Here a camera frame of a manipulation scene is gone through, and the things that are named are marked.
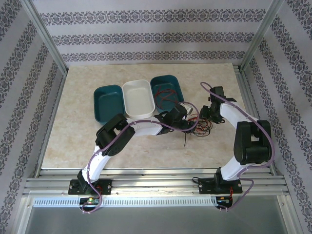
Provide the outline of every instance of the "wall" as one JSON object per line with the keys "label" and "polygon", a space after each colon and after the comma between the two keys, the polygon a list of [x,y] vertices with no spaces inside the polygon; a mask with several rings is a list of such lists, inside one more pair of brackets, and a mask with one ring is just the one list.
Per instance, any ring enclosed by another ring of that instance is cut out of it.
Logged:
{"label": "wall", "polygon": [[312,233],[311,3],[283,3],[246,69],[258,114],[271,122],[275,165],[305,233]]}
{"label": "wall", "polygon": [[0,233],[32,176],[62,75],[18,0],[0,0]]}
{"label": "wall", "polygon": [[239,65],[271,0],[34,0],[67,65]]}

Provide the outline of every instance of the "white tray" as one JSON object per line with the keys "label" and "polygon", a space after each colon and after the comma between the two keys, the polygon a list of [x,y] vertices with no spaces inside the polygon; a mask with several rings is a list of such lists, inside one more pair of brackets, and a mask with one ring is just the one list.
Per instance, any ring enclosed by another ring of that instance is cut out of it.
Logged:
{"label": "white tray", "polygon": [[143,119],[153,115],[155,103],[150,83],[139,79],[122,86],[126,114],[132,119]]}

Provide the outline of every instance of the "marble floor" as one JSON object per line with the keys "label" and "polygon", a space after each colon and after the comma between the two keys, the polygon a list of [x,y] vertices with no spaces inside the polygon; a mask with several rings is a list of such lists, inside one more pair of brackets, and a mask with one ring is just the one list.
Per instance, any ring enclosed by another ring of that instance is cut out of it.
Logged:
{"label": "marble floor", "polygon": [[[161,75],[176,76],[185,101],[198,109],[210,105],[208,93],[200,86],[206,81],[223,86],[227,97],[244,107],[231,63],[157,64],[70,67],[58,106],[42,168],[83,168],[92,155],[96,132],[101,125],[94,117],[93,92],[100,86]],[[106,168],[215,168],[233,156],[235,128],[214,124],[207,137],[172,132],[161,136],[138,136],[112,157]]]}

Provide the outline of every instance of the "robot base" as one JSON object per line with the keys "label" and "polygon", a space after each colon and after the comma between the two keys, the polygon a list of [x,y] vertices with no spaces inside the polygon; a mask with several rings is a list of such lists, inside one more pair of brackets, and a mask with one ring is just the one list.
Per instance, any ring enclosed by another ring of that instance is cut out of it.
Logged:
{"label": "robot base", "polygon": [[[99,179],[93,185],[97,188],[102,195],[110,195],[112,190],[111,179]],[[87,185],[87,188],[83,190],[77,179],[72,179],[69,184],[68,195],[97,195],[97,193]]]}
{"label": "robot base", "polygon": [[243,193],[240,180],[227,181],[222,178],[220,168],[217,169],[213,178],[197,178],[199,194],[228,194],[232,188],[233,194]]}

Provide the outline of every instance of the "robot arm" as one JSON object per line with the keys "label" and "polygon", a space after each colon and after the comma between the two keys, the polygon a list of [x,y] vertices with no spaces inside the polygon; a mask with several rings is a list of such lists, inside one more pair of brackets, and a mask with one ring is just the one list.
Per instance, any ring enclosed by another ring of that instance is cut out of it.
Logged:
{"label": "robot arm", "polygon": [[77,177],[81,189],[86,194],[90,193],[92,190],[87,179],[88,168],[90,182],[96,186],[100,173],[105,167],[106,163],[112,156],[118,154],[132,137],[143,135],[162,135],[172,131],[171,128],[162,126],[157,123],[160,122],[177,129],[185,129],[186,133],[193,132],[195,129],[188,131],[187,129],[190,129],[195,122],[186,120],[187,115],[189,115],[192,110],[192,107],[186,104],[177,104],[170,112],[161,113],[159,115],[144,119],[144,122],[142,122],[142,120],[135,122],[135,120],[129,118],[126,119],[126,117],[122,114],[114,116],[108,123],[106,123],[98,130],[94,154],[96,154],[96,152],[99,150],[104,149],[109,143],[111,143],[111,141],[116,138],[116,130],[123,130],[126,128],[128,123],[131,122],[134,122],[135,124],[127,127],[123,134],[114,142],[111,147],[109,147],[106,151],[95,155],[90,162],[90,166],[86,166],[79,172]]}
{"label": "robot arm", "polygon": [[[222,87],[214,87],[211,91],[228,101],[236,102],[233,98],[226,98],[224,96]],[[212,102],[211,106],[203,106],[200,111],[200,118],[208,119],[214,123],[222,123],[224,122],[223,118],[225,118],[236,128],[234,156],[225,166],[217,170],[213,179],[206,179],[205,181],[210,184],[210,188],[206,193],[224,194],[229,190],[229,187],[234,187],[235,184],[240,184],[238,178],[244,168],[270,160],[271,149],[270,144],[263,133],[240,111],[213,96],[211,96],[210,100]],[[165,115],[160,114],[147,119],[149,120],[147,122],[138,122],[131,127],[128,127],[107,151],[99,153],[92,159],[89,170],[90,182],[96,186],[100,173],[108,160],[112,156],[118,154],[132,137],[161,135],[171,131],[170,128],[162,127],[159,124],[152,123],[152,121],[165,123],[178,129],[188,129],[194,125],[194,122],[185,120],[190,112],[192,112],[190,108],[178,104],[171,112],[166,113]],[[254,119],[266,130],[267,133],[270,134],[271,128],[267,121]],[[123,115],[119,114],[105,124],[97,132],[94,153],[99,149],[104,149],[104,147],[117,136],[114,130],[121,131],[128,124],[127,121],[133,122],[133,120],[126,119]],[[88,167],[85,167],[78,174],[78,181],[86,194],[90,192],[90,186],[87,182],[87,168]]]}

